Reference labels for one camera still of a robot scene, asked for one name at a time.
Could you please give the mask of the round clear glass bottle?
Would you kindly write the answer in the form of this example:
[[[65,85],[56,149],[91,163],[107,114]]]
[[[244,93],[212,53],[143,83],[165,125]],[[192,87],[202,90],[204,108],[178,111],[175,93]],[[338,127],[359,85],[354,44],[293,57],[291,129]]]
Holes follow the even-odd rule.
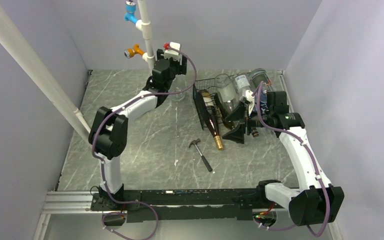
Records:
[[[168,96],[171,101],[180,102],[185,98],[185,93],[182,92],[186,88],[186,76],[183,74],[177,75],[171,83]]]

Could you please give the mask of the clear frosted wine bottle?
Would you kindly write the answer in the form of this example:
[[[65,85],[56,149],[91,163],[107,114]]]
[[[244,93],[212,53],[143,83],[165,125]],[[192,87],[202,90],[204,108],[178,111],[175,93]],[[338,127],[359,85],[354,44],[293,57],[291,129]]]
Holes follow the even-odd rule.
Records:
[[[221,73],[214,78],[214,84],[225,111],[228,115],[231,114],[239,104],[237,92],[231,77],[225,73]]]

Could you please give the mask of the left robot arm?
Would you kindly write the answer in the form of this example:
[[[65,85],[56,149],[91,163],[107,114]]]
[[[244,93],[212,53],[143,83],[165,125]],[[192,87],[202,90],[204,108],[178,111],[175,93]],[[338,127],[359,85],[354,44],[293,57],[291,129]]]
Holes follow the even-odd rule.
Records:
[[[124,203],[124,184],[121,178],[120,156],[127,145],[129,124],[164,103],[172,82],[186,74],[187,60],[173,47],[157,51],[157,60],[144,88],[132,99],[113,107],[100,107],[94,117],[88,141],[92,156],[100,164],[99,193],[111,210]]]

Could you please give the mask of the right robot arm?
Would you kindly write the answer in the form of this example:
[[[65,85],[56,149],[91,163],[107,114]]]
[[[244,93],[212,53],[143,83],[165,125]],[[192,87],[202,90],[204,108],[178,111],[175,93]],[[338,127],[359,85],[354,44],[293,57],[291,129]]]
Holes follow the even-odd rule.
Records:
[[[308,142],[305,124],[297,112],[290,112],[285,91],[257,93],[249,91],[244,100],[227,111],[218,108],[223,121],[239,121],[223,139],[244,142],[244,132],[250,128],[267,128],[275,132],[285,147],[295,173],[299,190],[286,187],[279,180],[263,180],[251,196],[238,196],[237,200],[250,200],[262,208],[278,204],[288,210],[295,226],[321,224],[326,227],[335,221],[345,194],[340,186],[333,186],[320,167]]]

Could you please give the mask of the green wine bottle silver cap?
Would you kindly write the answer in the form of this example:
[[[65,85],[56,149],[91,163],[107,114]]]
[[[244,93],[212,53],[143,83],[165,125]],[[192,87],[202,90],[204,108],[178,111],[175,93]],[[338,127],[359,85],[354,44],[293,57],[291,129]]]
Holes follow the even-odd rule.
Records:
[[[226,117],[228,116],[228,112],[222,106],[217,106],[216,109],[218,111],[218,116],[220,117],[223,125],[227,129],[233,130],[236,127],[236,124],[233,121],[226,120]]]

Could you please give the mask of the red wine bottle gold cap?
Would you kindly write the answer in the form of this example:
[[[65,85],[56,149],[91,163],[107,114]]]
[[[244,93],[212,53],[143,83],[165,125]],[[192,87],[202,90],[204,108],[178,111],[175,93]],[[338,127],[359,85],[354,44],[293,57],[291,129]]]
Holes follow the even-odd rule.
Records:
[[[216,148],[220,151],[224,149],[222,139],[220,137],[217,112],[214,102],[211,98],[210,93],[207,90],[201,90],[199,92],[202,95],[202,99],[205,105],[205,110],[207,114],[207,118],[205,120],[205,124],[209,129],[211,135],[213,136]]]

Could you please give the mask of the clear bottle white label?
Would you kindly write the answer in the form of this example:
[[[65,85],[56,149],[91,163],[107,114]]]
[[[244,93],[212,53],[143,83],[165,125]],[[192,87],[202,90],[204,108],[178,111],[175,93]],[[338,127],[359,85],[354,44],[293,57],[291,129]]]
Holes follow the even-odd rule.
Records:
[[[245,73],[238,74],[234,77],[233,83],[237,92],[237,98],[239,100],[248,99],[253,97],[255,87],[251,85],[251,81]]]

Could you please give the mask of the blue label clear bottle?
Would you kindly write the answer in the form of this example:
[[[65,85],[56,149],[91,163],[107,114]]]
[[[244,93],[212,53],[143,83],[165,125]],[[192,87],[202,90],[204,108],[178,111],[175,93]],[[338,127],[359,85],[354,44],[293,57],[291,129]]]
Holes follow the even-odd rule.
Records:
[[[255,90],[253,90],[252,96],[257,95],[258,88],[260,88],[262,93],[274,92],[275,88],[272,85],[272,82],[267,74],[267,71],[263,68],[257,68],[250,72],[249,79]]]

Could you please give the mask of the orange pipe nozzle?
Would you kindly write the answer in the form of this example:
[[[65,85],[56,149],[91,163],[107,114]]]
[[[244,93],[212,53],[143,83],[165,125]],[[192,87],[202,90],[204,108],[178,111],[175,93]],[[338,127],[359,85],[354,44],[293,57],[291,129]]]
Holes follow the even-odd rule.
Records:
[[[140,48],[139,44],[135,44],[132,48],[127,48],[124,51],[124,55],[127,59],[133,58],[135,55],[144,55],[144,51]]]

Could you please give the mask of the small grey hammer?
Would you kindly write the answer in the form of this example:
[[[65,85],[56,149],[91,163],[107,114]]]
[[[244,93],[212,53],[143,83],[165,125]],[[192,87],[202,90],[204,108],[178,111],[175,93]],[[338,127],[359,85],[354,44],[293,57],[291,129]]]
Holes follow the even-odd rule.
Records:
[[[202,153],[202,151],[200,150],[200,148],[198,147],[198,143],[200,143],[201,140],[198,138],[196,140],[192,140],[189,144],[189,148],[191,148],[191,146],[194,146],[197,150],[197,152],[199,153],[200,155],[200,158],[203,162],[203,164],[205,165],[206,169],[209,171],[209,172],[212,172],[213,171],[213,168],[211,167],[210,163],[208,162],[208,160],[206,159],[206,157],[204,156],[204,154]]]

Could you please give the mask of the blue pipe nozzle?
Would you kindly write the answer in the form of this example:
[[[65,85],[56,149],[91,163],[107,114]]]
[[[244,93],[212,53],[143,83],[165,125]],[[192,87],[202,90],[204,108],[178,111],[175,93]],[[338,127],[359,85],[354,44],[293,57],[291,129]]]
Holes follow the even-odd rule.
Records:
[[[133,24],[136,24],[138,19],[135,17],[135,12],[137,10],[137,3],[133,0],[126,0],[125,1],[125,10],[126,13],[124,14],[124,20],[126,22],[131,22]]]

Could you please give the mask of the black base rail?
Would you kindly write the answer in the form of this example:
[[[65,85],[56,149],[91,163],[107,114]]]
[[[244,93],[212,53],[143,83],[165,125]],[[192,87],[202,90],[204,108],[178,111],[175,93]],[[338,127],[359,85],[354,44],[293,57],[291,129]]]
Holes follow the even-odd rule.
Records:
[[[282,207],[256,188],[124,190],[117,202],[99,190],[92,194],[93,212],[122,213],[127,223],[153,220],[236,219],[251,221],[261,212]]]

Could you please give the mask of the white pvc pipe frame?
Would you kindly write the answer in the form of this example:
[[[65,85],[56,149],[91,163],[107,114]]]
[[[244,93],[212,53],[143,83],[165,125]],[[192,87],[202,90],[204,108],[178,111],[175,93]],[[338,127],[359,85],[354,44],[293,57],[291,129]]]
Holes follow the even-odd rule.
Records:
[[[136,3],[136,10],[140,12],[140,19],[137,20],[135,27],[141,31],[146,48],[146,52],[143,54],[142,59],[147,62],[148,68],[152,70],[156,60],[152,45],[152,28],[148,15],[147,2],[145,0],[139,0]],[[1,5],[0,44],[32,79],[73,129],[85,142],[87,142],[91,128],[84,119],[83,114],[57,83],[47,66],[43,63]]]

